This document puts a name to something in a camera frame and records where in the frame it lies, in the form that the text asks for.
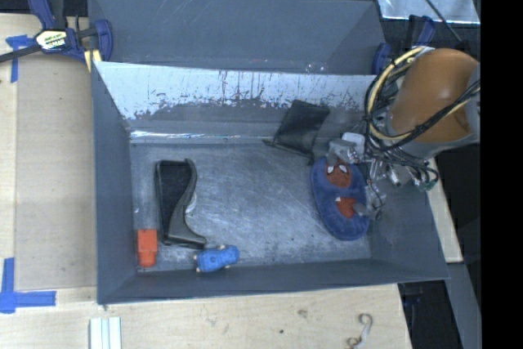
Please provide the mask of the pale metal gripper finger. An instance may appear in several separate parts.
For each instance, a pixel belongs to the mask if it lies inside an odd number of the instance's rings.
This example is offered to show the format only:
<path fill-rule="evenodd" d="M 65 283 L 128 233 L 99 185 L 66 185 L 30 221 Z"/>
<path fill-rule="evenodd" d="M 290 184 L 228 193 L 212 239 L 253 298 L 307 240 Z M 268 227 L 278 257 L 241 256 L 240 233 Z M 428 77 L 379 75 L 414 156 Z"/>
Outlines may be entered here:
<path fill-rule="evenodd" d="M 352 207 L 361 217 L 367 217 L 370 220 L 378 221 L 382 216 L 383 204 L 374 200 L 368 200 L 366 204 L 355 202 Z"/>
<path fill-rule="evenodd" d="M 328 165 L 335 165 L 338 160 L 344 163 L 361 163 L 364 159 L 365 139 L 362 134 L 345 132 L 341 138 L 329 142 Z"/>

